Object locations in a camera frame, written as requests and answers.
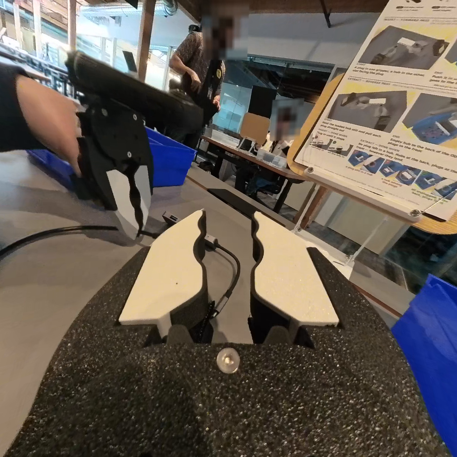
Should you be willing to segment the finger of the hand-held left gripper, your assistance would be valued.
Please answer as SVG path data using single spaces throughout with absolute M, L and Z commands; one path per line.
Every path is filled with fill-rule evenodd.
M 139 226 L 139 232 L 141 232 L 146 225 L 151 206 L 151 198 L 152 191 L 148 167 L 145 164 L 139 165 L 134 173 L 133 183 L 133 207 L 135 219 Z
M 118 227 L 129 239 L 136 240 L 143 227 L 143 209 L 141 194 L 136 184 L 136 173 L 117 169 L 106 173 L 116 209 L 114 214 Z

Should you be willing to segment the brown topped table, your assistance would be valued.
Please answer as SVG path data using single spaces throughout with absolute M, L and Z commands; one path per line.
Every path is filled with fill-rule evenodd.
M 269 162 L 258 159 L 254 154 L 239 150 L 230 144 L 221 143 L 205 135 L 201 135 L 199 143 L 202 141 L 206 141 L 209 144 L 207 151 L 217 156 L 213 171 L 211 172 L 211 175 L 214 177 L 219 178 L 220 170 L 225 160 L 238 166 L 240 169 L 255 168 L 255 171 L 275 178 L 276 180 L 273 184 L 268 184 L 260 188 L 262 193 L 277 196 L 277 201 L 272 208 L 275 213 L 280 212 L 294 184 L 311 184 L 311 181 L 304 180 L 288 168 L 276 167 Z

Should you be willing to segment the person's left forearm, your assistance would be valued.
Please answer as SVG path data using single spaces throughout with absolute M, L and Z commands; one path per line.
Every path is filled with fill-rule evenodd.
M 39 149 L 42 144 L 33 136 L 20 108 L 18 78 L 28 79 L 20 66 L 0 64 L 0 151 Z

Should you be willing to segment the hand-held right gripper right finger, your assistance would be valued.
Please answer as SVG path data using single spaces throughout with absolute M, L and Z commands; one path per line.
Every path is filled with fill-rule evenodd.
M 312 343 L 308 328 L 339 328 L 332 280 L 339 270 L 316 247 L 265 214 L 252 215 L 249 330 L 253 343 Z

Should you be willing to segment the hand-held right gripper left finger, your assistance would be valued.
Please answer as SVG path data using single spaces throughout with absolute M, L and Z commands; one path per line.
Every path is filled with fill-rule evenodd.
M 171 326 L 188 330 L 209 312 L 205 210 L 197 210 L 164 231 L 150 246 L 118 318 L 121 325 L 153 325 L 160 337 Z

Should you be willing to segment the black monitor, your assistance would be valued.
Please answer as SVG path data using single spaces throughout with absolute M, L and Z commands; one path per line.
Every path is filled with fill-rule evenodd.
M 276 89 L 253 85 L 247 112 L 270 119 L 273 101 L 276 96 Z

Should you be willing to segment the person's left hand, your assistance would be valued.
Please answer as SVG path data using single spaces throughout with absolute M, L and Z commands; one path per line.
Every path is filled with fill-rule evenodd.
M 81 105 L 34 80 L 31 82 L 34 83 L 33 132 L 43 145 L 65 159 L 81 177 L 78 163 L 81 128 L 77 116 Z

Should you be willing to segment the clear plastic box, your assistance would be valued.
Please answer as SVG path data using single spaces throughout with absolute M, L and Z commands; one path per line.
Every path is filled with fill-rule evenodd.
M 287 168 L 287 158 L 282 155 L 276 155 L 266 150 L 258 149 L 256 158 L 276 168 Z

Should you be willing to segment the instruction board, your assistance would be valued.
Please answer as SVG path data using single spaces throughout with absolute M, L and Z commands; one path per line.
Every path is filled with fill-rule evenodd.
M 423 231 L 456 234 L 456 1 L 389 1 L 288 153 L 292 170 Z

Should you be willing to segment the clear board stand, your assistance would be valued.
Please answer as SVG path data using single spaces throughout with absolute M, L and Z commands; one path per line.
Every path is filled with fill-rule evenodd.
M 318 185 L 317 183 L 312 184 L 311 189 L 306 195 L 300 209 L 293 218 L 293 233 L 298 233 L 300 230 L 305 231 L 306 227 L 310 225 L 315 215 L 321 211 L 321 208 L 325 205 L 331 193 L 332 190 L 324 187 L 323 185 Z M 379 223 L 374 226 L 369 235 L 354 253 L 351 255 L 345 255 L 344 258 L 331 256 L 329 257 L 331 262 L 337 265 L 341 272 L 352 270 L 358 255 L 375 236 L 377 231 L 379 231 L 380 228 L 389 220 L 389 218 L 389 215 L 383 215 Z

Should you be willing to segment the blue plastic bin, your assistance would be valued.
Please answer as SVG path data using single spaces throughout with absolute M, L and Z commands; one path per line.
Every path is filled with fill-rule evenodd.
M 181 186 L 196 151 L 155 129 L 145 128 L 154 163 L 153 187 Z M 75 192 L 69 163 L 46 149 L 26 150 L 34 162 L 69 191 Z
M 457 455 L 457 288 L 429 275 L 391 328 L 431 420 Z

